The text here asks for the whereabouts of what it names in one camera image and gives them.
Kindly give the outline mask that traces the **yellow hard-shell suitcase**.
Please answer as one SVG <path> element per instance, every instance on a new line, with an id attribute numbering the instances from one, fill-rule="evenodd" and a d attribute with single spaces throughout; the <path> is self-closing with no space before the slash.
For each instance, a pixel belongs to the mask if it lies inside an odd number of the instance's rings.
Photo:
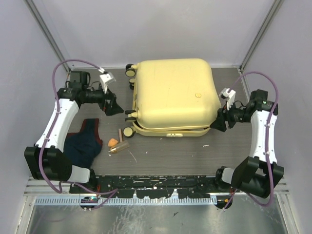
<path id="1" fill-rule="evenodd" d="M 216 120 L 221 103 L 212 69 L 200 58 L 146 60 L 127 64 L 133 90 L 125 137 L 201 137 Z"/>

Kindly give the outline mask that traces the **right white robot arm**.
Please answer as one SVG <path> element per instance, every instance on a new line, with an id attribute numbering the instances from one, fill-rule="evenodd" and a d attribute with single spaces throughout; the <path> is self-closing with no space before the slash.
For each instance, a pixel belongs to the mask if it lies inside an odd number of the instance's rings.
<path id="1" fill-rule="evenodd" d="M 252 125 L 252 142 L 249 156 L 236 168 L 222 166 L 216 171 L 214 187 L 219 192 L 228 188 L 267 198 L 284 175 L 284 168 L 278 166 L 274 150 L 274 127 L 278 105 L 269 101 L 268 92 L 252 91 L 249 102 L 237 107 L 235 91 L 224 88 L 220 96 L 226 100 L 224 107 L 217 111 L 212 129 L 225 132 L 236 123 Z"/>

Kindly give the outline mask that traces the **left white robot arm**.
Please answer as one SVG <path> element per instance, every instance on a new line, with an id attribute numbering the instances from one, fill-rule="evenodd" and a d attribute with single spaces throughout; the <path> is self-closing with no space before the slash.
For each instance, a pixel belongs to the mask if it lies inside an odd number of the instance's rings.
<path id="1" fill-rule="evenodd" d="M 86 193 L 93 193 L 98 182 L 90 177 L 90 169 L 74 165 L 64 154 L 69 127 L 82 104 L 96 103 L 107 116 L 121 114 L 123 109 L 108 88 L 108 84 L 116 80 L 112 73 L 102 72 L 96 90 L 89 87 L 90 73 L 72 71 L 70 74 L 76 79 L 68 80 L 65 87 L 57 91 L 50 120 L 34 146 L 26 147 L 24 157 L 34 179 L 80 183 Z"/>

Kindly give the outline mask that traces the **brown lipstick tube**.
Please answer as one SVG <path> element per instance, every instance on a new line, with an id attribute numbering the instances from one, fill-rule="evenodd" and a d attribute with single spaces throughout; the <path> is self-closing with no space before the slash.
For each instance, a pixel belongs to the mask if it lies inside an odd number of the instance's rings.
<path id="1" fill-rule="evenodd" d="M 121 128 L 118 129 L 119 141 L 123 142 L 123 131 Z"/>

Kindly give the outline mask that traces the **orange makeup sponge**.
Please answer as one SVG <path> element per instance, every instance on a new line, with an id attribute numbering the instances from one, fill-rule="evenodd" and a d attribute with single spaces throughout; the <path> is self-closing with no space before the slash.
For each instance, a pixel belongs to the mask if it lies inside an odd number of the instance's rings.
<path id="1" fill-rule="evenodd" d="M 111 147 L 115 147 L 118 143 L 119 143 L 118 140 L 112 138 L 112 139 L 110 139 L 109 142 L 108 142 L 108 147 L 110 147 L 110 148 L 111 148 Z"/>

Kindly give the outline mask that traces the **amber perfume bottle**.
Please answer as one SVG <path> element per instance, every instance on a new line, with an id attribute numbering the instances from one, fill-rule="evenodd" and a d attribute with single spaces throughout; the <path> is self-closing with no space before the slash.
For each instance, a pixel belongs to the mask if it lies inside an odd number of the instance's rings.
<path id="1" fill-rule="evenodd" d="M 110 154 L 115 154 L 115 153 L 118 153 L 122 150 L 125 150 L 127 148 L 129 148 L 129 142 L 128 141 L 123 141 L 123 142 L 120 142 L 118 144 L 116 144 L 115 146 L 111 147 L 111 149 L 109 150 L 109 153 Z"/>

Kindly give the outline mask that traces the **dark navy maroon garment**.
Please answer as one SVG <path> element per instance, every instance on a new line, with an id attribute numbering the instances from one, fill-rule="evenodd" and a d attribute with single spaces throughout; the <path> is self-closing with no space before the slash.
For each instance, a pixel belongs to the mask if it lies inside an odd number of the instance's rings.
<path id="1" fill-rule="evenodd" d="M 103 141 L 98 134 L 98 125 L 98 118 L 85 119 L 79 132 L 67 134 L 64 154 L 73 165 L 90 169 L 100 154 Z"/>

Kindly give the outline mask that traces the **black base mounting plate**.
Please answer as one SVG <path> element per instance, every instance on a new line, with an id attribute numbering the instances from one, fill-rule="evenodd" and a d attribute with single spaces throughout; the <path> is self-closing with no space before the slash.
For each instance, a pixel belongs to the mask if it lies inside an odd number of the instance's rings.
<path id="1" fill-rule="evenodd" d="M 218 182 L 209 175 L 103 175 L 94 176 L 90 182 L 70 187 L 71 194 L 87 192 L 100 193 L 108 197 L 114 191 L 113 198 L 170 198 L 174 192 L 178 198 L 208 198 L 214 193 L 233 194 L 234 189 Z"/>

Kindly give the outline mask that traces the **aluminium rail frame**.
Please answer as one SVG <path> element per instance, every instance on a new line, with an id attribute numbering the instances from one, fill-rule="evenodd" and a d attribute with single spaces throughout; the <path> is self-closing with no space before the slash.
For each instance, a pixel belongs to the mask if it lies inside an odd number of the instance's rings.
<path id="1" fill-rule="evenodd" d="M 212 194 L 230 194 L 234 189 L 229 185 L 217 185 L 214 177 L 203 175 L 191 176 L 100 176 L 96 178 L 97 185 L 84 184 L 92 192 L 88 192 L 78 185 L 62 183 L 63 194 L 82 194 L 82 193 L 107 193 L 118 189 L 119 198 L 132 198 L 137 196 L 144 198 L 171 197 L 174 194 L 182 198 L 188 196 L 204 197 Z M 274 189 L 274 193 L 289 194 L 289 188 L 284 178 L 280 180 Z M 24 195 L 60 195 L 56 193 L 44 180 L 35 180 L 30 177 Z"/>

